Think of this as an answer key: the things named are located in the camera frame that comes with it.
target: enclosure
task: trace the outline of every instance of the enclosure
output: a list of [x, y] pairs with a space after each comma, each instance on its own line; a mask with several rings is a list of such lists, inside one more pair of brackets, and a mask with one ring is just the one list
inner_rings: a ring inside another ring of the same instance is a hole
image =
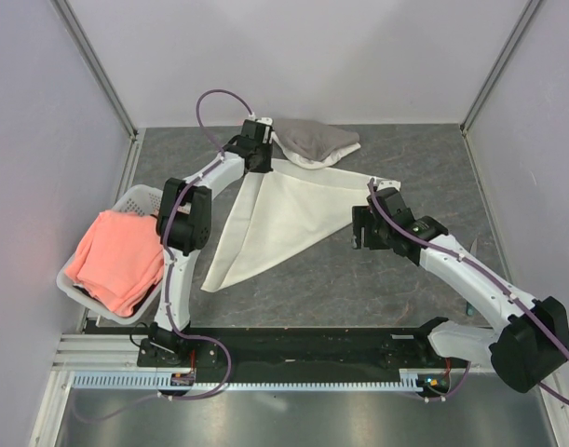
[[[258, 117], [357, 132], [360, 149], [336, 169], [401, 182], [415, 214], [518, 288], [558, 298], [569, 318], [569, 0], [0, 2], [0, 446], [569, 447], [569, 407], [483, 369], [437, 407], [398, 393], [233, 388], [103, 424], [71, 416], [71, 405], [103, 415], [145, 393], [74, 386], [82, 372], [137, 372], [138, 348], [130, 326], [78, 305], [55, 277], [132, 185], [161, 190], [212, 161], [196, 119], [212, 88]], [[246, 117], [220, 95], [202, 113], [222, 143]], [[202, 291], [240, 187], [213, 201], [193, 328], [488, 325], [391, 251], [353, 251], [349, 227]], [[545, 383], [569, 399], [569, 365]]]

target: metal floor panel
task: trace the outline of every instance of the metal floor panel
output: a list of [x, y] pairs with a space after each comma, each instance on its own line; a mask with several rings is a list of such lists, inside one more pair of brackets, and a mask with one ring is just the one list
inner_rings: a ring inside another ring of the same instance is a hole
[[[85, 417], [149, 391], [74, 390]], [[445, 403], [372, 392], [225, 392], [193, 402], [152, 400], [98, 424], [67, 411], [57, 446], [71, 447], [549, 447], [556, 443], [536, 391], [472, 374]]]

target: cable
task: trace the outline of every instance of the cable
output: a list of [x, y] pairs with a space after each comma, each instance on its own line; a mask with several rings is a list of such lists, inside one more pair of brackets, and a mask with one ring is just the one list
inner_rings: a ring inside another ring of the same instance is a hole
[[140, 324], [142, 324], [143, 326], [145, 326], [145, 329], [149, 329], [148, 326], [147, 326], [147, 324], [145, 324], [143, 321], [140, 321], [140, 322], [137, 323], [135, 326], [133, 326], [133, 327], [131, 328], [131, 331], [129, 332], [129, 340], [130, 340], [134, 345], [136, 345], [138, 348], [141, 348], [142, 346], [141, 346], [141, 345], [137, 345], [137, 344], [135, 343], [135, 340], [133, 340], [133, 333], [135, 332], [135, 330], [137, 329], [137, 327], [138, 327]]
[[124, 407], [121, 407], [118, 410], [115, 410], [112, 413], [109, 413], [105, 416], [91, 417], [91, 418], [82, 416], [81, 414], [79, 414], [77, 412], [76, 405], [75, 405], [75, 398], [74, 398], [73, 402], [71, 402], [71, 413], [73, 414], [73, 416], [75, 416], [75, 419], [77, 419], [82, 424], [99, 424], [100, 422], [104, 422], [104, 421], [107, 421], [108, 419], [111, 419], [115, 416], [118, 416], [119, 414], [125, 412], [126, 410], [130, 410], [131, 408], [133, 408], [133, 407], [135, 407], [141, 403], [145, 403], [149, 400], [157, 399], [157, 398], [159, 398], [158, 394], [148, 394], [148, 395], [145, 395], [141, 398], [138, 398], [137, 400], [134, 400], [133, 402], [129, 403], [128, 405], [125, 405]]
[[[420, 239], [419, 237], [416, 237], [416, 236], [410, 234], [409, 232], [404, 230], [404, 228], [402, 228], [397, 223], [395, 223], [393, 221], [393, 219], [389, 215], [387, 215], [387, 213], [384, 211], [384, 209], [379, 204], [379, 201], [377, 200], [377, 196], [375, 195], [374, 182], [375, 182], [375, 179], [371, 178], [371, 180], [367, 184], [367, 186], [369, 187], [369, 192], [371, 194], [371, 199], [372, 199], [373, 205], [377, 209], [377, 212], [379, 212], [379, 214], [381, 214], [381, 216], [384, 218], [384, 220], [394, 230], [396, 230], [402, 236], [406, 237], [407, 239], [411, 240], [412, 242], [415, 242], [416, 244], [418, 244], [422, 247], [430, 248], [430, 249], [433, 249], [436, 251], [441, 251], [442, 253], [445, 253], [448, 256], [452, 256], [455, 259], [457, 259], [458, 261], [462, 261], [463, 263], [468, 264], [471, 267], [473, 267], [475, 270], [477, 270], [479, 273], [481, 273], [483, 276], [485, 276], [487, 279], [489, 279], [504, 295], [506, 295], [507, 298], [513, 304], [515, 304], [536, 325], [536, 327], [538, 327], [538, 329], [540, 329], [547, 336], [547, 338], [549, 338], [549, 340], [555, 345], [555, 347], [557, 347], [559, 349], [559, 351], [563, 354], [563, 356], [569, 361], [569, 350], [563, 345], [563, 343], [549, 330], [549, 328], [547, 326], [545, 326], [545, 324], [540, 319], [538, 319], [536, 317], [536, 315], [528, 307], [526, 307], [526, 305], [524, 305], [524, 303], [520, 300], [520, 298], [518, 298], [508, 287], [506, 287], [503, 282], [501, 282], [499, 279], [497, 279], [497, 277], [493, 273], [491, 273], [491, 271], [489, 271], [486, 267], [472, 261], [468, 257], [461, 256], [460, 254], [456, 253], [453, 250], [449, 250], [449, 249], [446, 249], [445, 247], [440, 247], [439, 245], [432, 244], [431, 242]], [[547, 391], [554, 398], [560, 400], [561, 402], [565, 403], [566, 405], [569, 405], [569, 399], [565, 398], [564, 396], [559, 394], [557, 391], [549, 388], [548, 386], [546, 386], [545, 384], [542, 384], [542, 383], [539, 384], [539, 386], [542, 389], [544, 389], [545, 391]]]
[[462, 374], [462, 377], [460, 377], [460, 380], [458, 381], [458, 383], [455, 385], [455, 387], [453, 389], [450, 389], [443, 396], [439, 396], [437, 398], [421, 398], [420, 396], [414, 395], [414, 394], [404, 394], [404, 396], [406, 396], [407, 398], [411, 398], [411, 399], [423, 400], [425, 403], [445, 402], [448, 398], [450, 398], [455, 393], [457, 393], [460, 390], [460, 388], [462, 387], [462, 385], [466, 382], [466, 378], [468, 376], [468, 373], [470, 373], [470, 366], [471, 366], [470, 362], [467, 363], [467, 367], [464, 369], [464, 374]]
[[445, 372], [443, 373], [441, 380], [445, 379], [446, 377], [449, 377], [451, 372], [452, 372], [452, 361], [450, 359], [446, 359], [445, 360]]
[[212, 163], [203, 172], [201, 172], [200, 175], [195, 177], [194, 180], [187, 183], [185, 188], [181, 191], [181, 193], [177, 197], [176, 201], [174, 202], [174, 206], [172, 207], [172, 211], [170, 212], [170, 216], [169, 216], [169, 219], [166, 223], [166, 228], [164, 230], [164, 236], [162, 237], [162, 245], [164, 246], [164, 250], [166, 250], [166, 252], [169, 254], [169, 258], [170, 258], [170, 263], [168, 265], [168, 269], [167, 269], [166, 277], [165, 277], [166, 282], [164, 285], [164, 290], [166, 291], [166, 293], [164, 295], [164, 303], [166, 304], [166, 311], [167, 311], [168, 319], [170, 322], [170, 326], [172, 327], [172, 330], [178, 336], [183, 338], [184, 340], [195, 340], [195, 341], [203, 341], [203, 342], [214, 343], [215, 345], [220, 347], [221, 350], [226, 355], [227, 366], [226, 366], [226, 373], [224, 375], [224, 379], [215, 388], [211, 389], [210, 391], [206, 391], [205, 393], [197, 394], [194, 396], [178, 396], [178, 397], [177, 396], [170, 396], [169, 399], [172, 399], [172, 400], [200, 400], [200, 399], [209, 398], [211, 396], [215, 396], [216, 394], [218, 394], [222, 391], [223, 386], [226, 384], [226, 382], [228, 382], [228, 379], [230, 378], [230, 374], [232, 372], [232, 358], [230, 356], [230, 352], [228, 351], [226, 346], [220, 340], [217, 340], [217, 339], [212, 338], [212, 337], [206, 337], [203, 335], [187, 335], [185, 333], [182, 333], [179, 330], [179, 328], [177, 327], [176, 323], [174, 322], [174, 318], [172, 316], [171, 303], [170, 303], [170, 298], [169, 298], [170, 281], [172, 279], [172, 270], [174, 268], [174, 263], [176, 262], [176, 257], [174, 256], [174, 253], [172, 252], [172, 250], [169, 248], [168, 240], [169, 240], [170, 229], [172, 228], [172, 224], [174, 223], [174, 219], [176, 217], [176, 214], [178, 212], [180, 204], [183, 201], [187, 192], [196, 183], [198, 183], [203, 177], [208, 175], [214, 169], [218, 168], [218, 166], [220, 166], [224, 162], [224, 149], [222, 148], [222, 146], [220, 145], [218, 140], [216, 140], [216, 138], [205, 128], [205, 126], [203, 125], [203, 123], [201, 121], [201, 113], [200, 113], [201, 102], [207, 96], [209, 96], [210, 94], [213, 94], [213, 93], [224, 93], [226, 95], [230, 95], [230, 96], [238, 99], [245, 106], [245, 108], [249, 112], [249, 115], [253, 115], [253, 111], [251, 110], [249, 105], [245, 102], [245, 100], [243, 100], [241, 97], [239, 97], [236, 93], [233, 93], [232, 91], [225, 90], [222, 88], [215, 88], [213, 90], [208, 90], [203, 95], [201, 95], [199, 97], [199, 99], [197, 100], [197, 104], [196, 104], [197, 123], [199, 124], [199, 127], [201, 128], [203, 133], [205, 133], [205, 135], [208, 137], [208, 139], [216, 146], [216, 148], [218, 148], [218, 152], [220, 153], [220, 158], [218, 160], [216, 160], [215, 163]]
[[446, 377], [447, 377], [447, 380], [448, 380], [448, 390], [447, 390], [445, 393], [442, 393], [441, 391], [438, 391], [438, 390], [435, 389], [435, 388], [433, 387], [433, 385], [431, 385], [431, 384], [425, 384], [425, 386], [426, 386], [427, 388], [429, 388], [431, 391], [433, 391], [435, 394], [438, 394], [438, 395], [440, 395], [440, 396], [445, 397], [445, 396], [447, 396], [447, 394], [452, 390], [452, 375], [449, 374], [449, 371], [448, 371], [447, 375], [445, 375], [445, 374], [443, 375], [443, 377], [441, 378], [441, 380], [444, 380]]
[[213, 94], [213, 93], [223, 93], [226, 95], [230, 95], [233, 98], [237, 98], [247, 109], [247, 112], [249, 112], [250, 116], [253, 116], [253, 111], [251, 110], [251, 108], [249, 107], [249, 105], [245, 102], [245, 100], [243, 100], [240, 96], [238, 96], [236, 93], [233, 93], [232, 91], [229, 90], [224, 90], [223, 88], [214, 88], [212, 90], [208, 90], [206, 91], [203, 95], [201, 95], [199, 97], [199, 99], [197, 100], [197, 104], [195, 107], [195, 113], [196, 113], [196, 117], [197, 117], [197, 123], [199, 124], [199, 128], [201, 129], [201, 131], [205, 134], [206, 137], [208, 137], [208, 140], [210, 140], [212, 142], [212, 144], [214, 146], [216, 146], [216, 148], [218, 149], [218, 152], [220, 153], [220, 155], [224, 155], [224, 149], [222, 148], [222, 145], [220, 144], [220, 142], [218, 142], [218, 140], [216, 139], [216, 137], [214, 137], [211, 132], [209, 130], [207, 130], [207, 128], [203, 125], [203, 123], [201, 122], [201, 102], [208, 97], [209, 95]]
[[[107, 421], [108, 419], [111, 419], [141, 403], [145, 403], [149, 400], [152, 399], [156, 399], [156, 398], [160, 398], [160, 397], [164, 397], [168, 400], [201, 400], [201, 399], [205, 399], [205, 398], [209, 398], [211, 396], [215, 396], [216, 394], [220, 393], [222, 391], [222, 387], [226, 384], [226, 382], [228, 381], [228, 379], [230, 378], [230, 374], [232, 372], [232, 358], [230, 356], [230, 352], [228, 351], [228, 349], [226, 348], [226, 346], [220, 341], [217, 340], [215, 338], [212, 337], [206, 337], [203, 335], [187, 335], [182, 333], [181, 331], [179, 331], [178, 327], [176, 326], [174, 319], [172, 317], [171, 314], [171, 304], [170, 304], [170, 299], [169, 299], [169, 285], [170, 285], [170, 279], [172, 277], [172, 269], [174, 268], [174, 262], [176, 260], [174, 253], [172, 252], [172, 250], [168, 247], [168, 235], [170, 233], [170, 229], [172, 227], [172, 224], [174, 223], [174, 218], [176, 216], [176, 213], [178, 211], [179, 208], [179, 204], [183, 201], [183, 198], [185, 196], [185, 194], [196, 184], [198, 183], [202, 177], [205, 177], [206, 175], [208, 175], [210, 172], [212, 172], [214, 169], [216, 169], [218, 166], [220, 166], [223, 162], [224, 162], [224, 149], [222, 148], [222, 146], [220, 145], [220, 143], [216, 140], [216, 138], [206, 129], [206, 127], [203, 125], [202, 121], [201, 121], [201, 114], [200, 114], [200, 105], [201, 102], [203, 101], [204, 98], [206, 98], [207, 96], [209, 96], [212, 93], [224, 93], [227, 95], [230, 95], [234, 98], [237, 98], [240, 102], [242, 102], [242, 104], [245, 106], [245, 108], [247, 109], [247, 111], [249, 112], [249, 115], [253, 115], [253, 111], [251, 110], [251, 108], [249, 107], [249, 105], [242, 99], [240, 98], [237, 94], [233, 93], [232, 91], [228, 91], [228, 90], [224, 90], [221, 88], [216, 88], [213, 90], [208, 90], [206, 91], [203, 95], [201, 95], [199, 97], [199, 99], [197, 100], [197, 104], [196, 104], [196, 116], [197, 116], [197, 123], [199, 123], [199, 127], [201, 128], [201, 130], [203, 131], [203, 133], [208, 137], [208, 139], [218, 148], [218, 151], [220, 153], [220, 158], [218, 160], [216, 160], [215, 163], [212, 163], [207, 169], [205, 169], [201, 175], [197, 176], [193, 181], [189, 182], [185, 188], [181, 191], [181, 194], [179, 195], [179, 197], [177, 198], [176, 202], [174, 203], [174, 207], [172, 208], [172, 211], [170, 212], [170, 216], [169, 216], [169, 220], [166, 224], [166, 229], [164, 232], [164, 237], [162, 238], [162, 245], [164, 247], [164, 249], [168, 252], [171, 263], [169, 264], [168, 270], [167, 270], [167, 274], [166, 274], [166, 284], [165, 284], [165, 290], [166, 290], [166, 294], [165, 294], [165, 303], [166, 303], [166, 308], [167, 308], [167, 312], [168, 312], [168, 318], [169, 318], [169, 322], [170, 322], [170, 326], [172, 326], [172, 329], [174, 330], [174, 332], [179, 335], [181, 338], [185, 339], [185, 340], [196, 340], [196, 341], [204, 341], [204, 342], [209, 342], [209, 343], [214, 343], [215, 345], [217, 345], [218, 347], [221, 348], [221, 350], [225, 353], [226, 355], [226, 360], [227, 360], [227, 367], [226, 367], [226, 374], [224, 375], [224, 379], [222, 380], [222, 382], [220, 382], [219, 385], [217, 385], [215, 388], [211, 389], [210, 391], [206, 391], [205, 393], [201, 393], [201, 394], [197, 394], [194, 396], [165, 396], [164, 394], [162, 394], [160, 391], [158, 391], [157, 394], [150, 394], [147, 396], [143, 396], [142, 398], [139, 398], [137, 400], [134, 400], [133, 402], [131, 402], [129, 405], [126, 405], [122, 408], [119, 408], [118, 410], [107, 414], [103, 417], [98, 417], [98, 418], [86, 418], [85, 416], [82, 416], [81, 414], [79, 414], [75, 408], [75, 400], [72, 403], [72, 408], [71, 408], [71, 412], [72, 414], [75, 416], [75, 418], [83, 423], [83, 424], [98, 424], [104, 421]], [[139, 347], [132, 338], [132, 333], [129, 334], [129, 340], [136, 345], [137, 347]]]

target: gray cloth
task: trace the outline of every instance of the gray cloth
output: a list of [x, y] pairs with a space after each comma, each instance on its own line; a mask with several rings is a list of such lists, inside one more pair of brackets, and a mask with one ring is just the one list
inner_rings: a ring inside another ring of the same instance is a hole
[[323, 161], [333, 151], [359, 142], [357, 132], [309, 119], [274, 119], [274, 131], [286, 149], [312, 161]]

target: black bracket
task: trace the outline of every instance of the black bracket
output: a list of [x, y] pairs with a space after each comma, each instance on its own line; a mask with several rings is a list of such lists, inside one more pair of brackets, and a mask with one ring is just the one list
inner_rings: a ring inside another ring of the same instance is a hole
[[[448, 229], [429, 216], [415, 220], [413, 212], [406, 206], [396, 188], [376, 191], [377, 203], [408, 233], [429, 241], [439, 235], [447, 235]], [[394, 230], [375, 209], [371, 197], [367, 197], [368, 206], [352, 208], [353, 246], [370, 250], [392, 249], [396, 254], [410, 259], [419, 265], [421, 246], [407, 239]]]
[[245, 120], [239, 135], [224, 146], [226, 152], [245, 159], [246, 172], [272, 171], [272, 127], [260, 121]]
[[[565, 307], [550, 296], [535, 301], [531, 311], [569, 351]], [[509, 320], [497, 343], [489, 346], [491, 364], [506, 384], [526, 393], [562, 366], [565, 356], [526, 315]]]
[[[189, 332], [189, 326], [183, 332]], [[173, 331], [150, 326], [147, 338], [142, 339], [137, 357], [137, 366], [150, 368], [185, 367], [190, 361], [193, 349], [190, 342], [179, 337]]]
[[[157, 216], [156, 232], [164, 237], [166, 225], [174, 204], [187, 183], [168, 179], [164, 184], [162, 202]], [[179, 210], [170, 228], [168, 245], [183, 252], [201, 250], [208, 243], [211, 232], [211, 190], [206, 186], [193, 186], [184, 195], [180, 207], [189, 206], [188, 212]]]
[[[445, 367], [428, 342], [435, 319], [421, 328], [195, 328], [195, 334], [216, 338], [232, 356], [230, 383], [357, 383], [395, 382], [400, 369]], [[195, 351], [199, 382], [220, 382], [227, 366], [220, 347], [196, 340], [174, 340], [172, 350], [158, 348], [154, 335], [142, 340], [137, 365], [186, 368]], [[456, 368], [463, 360], [453, 359]]]

